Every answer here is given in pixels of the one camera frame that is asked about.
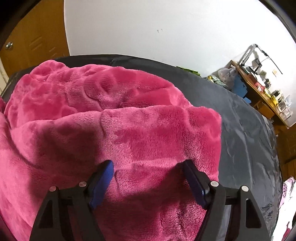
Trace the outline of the silver door knob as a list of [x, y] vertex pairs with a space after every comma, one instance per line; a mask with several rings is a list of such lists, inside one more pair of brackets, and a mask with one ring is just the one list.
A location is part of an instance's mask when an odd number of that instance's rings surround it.
[[11, 49], [13, 47], [13, 42], [8, 42], [8, 44], [6, 44], [5, 49]]

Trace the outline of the white plastic bag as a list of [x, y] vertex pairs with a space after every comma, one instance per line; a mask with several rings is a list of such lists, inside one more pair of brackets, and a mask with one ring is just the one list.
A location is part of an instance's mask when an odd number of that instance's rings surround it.
[[234, 80], [237, 75], [237, 71], [235, 67], [221, 68], [218, 70], [218, 77], [219, 79], [231, 89], [234, 86]]

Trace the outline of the black bed cover sheet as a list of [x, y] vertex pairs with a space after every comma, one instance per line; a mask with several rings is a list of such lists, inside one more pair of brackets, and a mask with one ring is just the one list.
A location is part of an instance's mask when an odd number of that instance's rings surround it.
[[[172, 83], [195, 107], [205, 107], [221, 116], [221, 153], [217, 181], [238, 189], [247, 186], [262, 213], [269, 237], [278, 218], [281, 174], [273, 125], [241, 97], [180, 68], [137, 57], [120, 55], [70, 56], [54, 60], [69, 68], [106, 65], [139, 70]], [[226, 206], [217, 240], [225, 240], [230, 216]], [[83, 240], [72, 206], [68, 208], [74, 240]], [[17, 240], [1, 217], [1, 240]]]

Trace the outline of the wooden desk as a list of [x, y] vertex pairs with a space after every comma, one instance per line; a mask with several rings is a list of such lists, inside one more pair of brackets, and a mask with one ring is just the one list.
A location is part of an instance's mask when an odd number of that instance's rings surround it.
[[267, 119], [273, 120], [273, 125], [275, 126], [277, 132], [285, 132], [295, 125], [295, 120], [292, 121], [292, 117], [286, 118], [285, 115], [280, 112], [278, 106], [273, 103], [272, 99], [257, 88], [257, 86], [252, 82], [249, 74], [245, 73], [237, 62], [231, 60], [229, 64], [236, 68], [237, 72], [246, 84], [248, 91], [246, 97], [251, 100], [250, 105]]

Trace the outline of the brown wooden door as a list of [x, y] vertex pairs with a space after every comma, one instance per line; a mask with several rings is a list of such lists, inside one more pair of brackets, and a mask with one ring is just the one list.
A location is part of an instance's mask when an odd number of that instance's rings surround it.
[[[13, 47], [6, 50], [8, 42]], [[69, 56], [63, 1], [40, 1], [16, 25], [1, 47], [8, 77], [40, 63]]]

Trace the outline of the brown wooden wardrobe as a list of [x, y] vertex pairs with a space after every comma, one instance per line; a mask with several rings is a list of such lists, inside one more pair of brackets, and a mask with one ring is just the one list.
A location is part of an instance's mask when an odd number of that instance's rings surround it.
[[277, 152], [283, 181], [290, 177], [295, 179], [295, 134], [295, 125], [293, 125], [288, 130], [278, 133], [276, 137]]

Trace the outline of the purple floral bedding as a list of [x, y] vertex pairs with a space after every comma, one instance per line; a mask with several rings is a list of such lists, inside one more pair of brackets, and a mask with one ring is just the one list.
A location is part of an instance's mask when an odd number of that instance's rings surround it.
[[295, 178], [290, 177], [283, 183], [278, 219], [271, 240], [284, 240], [292, 230], [295, 216]]

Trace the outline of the pink fleece garment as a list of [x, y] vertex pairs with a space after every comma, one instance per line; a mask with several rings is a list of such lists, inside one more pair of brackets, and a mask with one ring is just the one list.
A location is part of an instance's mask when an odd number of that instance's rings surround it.
[[217, 180], [221, 124], [156, 75], [46, 61], [1, 102], [1, 217], [28, 240], [51, 186], [73, 187], [111, 160], [114, 177], [94, 212], [107, 240], [193, 240], [205, 211], [180, 162]]

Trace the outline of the cream curtain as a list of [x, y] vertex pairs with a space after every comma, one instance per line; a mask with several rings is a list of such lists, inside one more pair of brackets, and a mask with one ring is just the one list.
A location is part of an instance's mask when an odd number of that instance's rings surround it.
[[9, 77], [4, 69], [3, 63], [0, 59], [0, 89], [1, 93], [5, 90]]

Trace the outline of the green bag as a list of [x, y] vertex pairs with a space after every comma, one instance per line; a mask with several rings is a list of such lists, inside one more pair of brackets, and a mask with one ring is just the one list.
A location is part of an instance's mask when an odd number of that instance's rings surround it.
[[180, 67], [180, 66], [177, 66], [177, 68], [180, 68], [180, 69], [182, 69], [182, 70], [184, 70], [186, 72], [192, 73], [194, 75], [201, 76], [201, 74], [198, 71], [191, 70], [191, 69], [188, 69], [188, 68], [183, 68], [183, 67]]

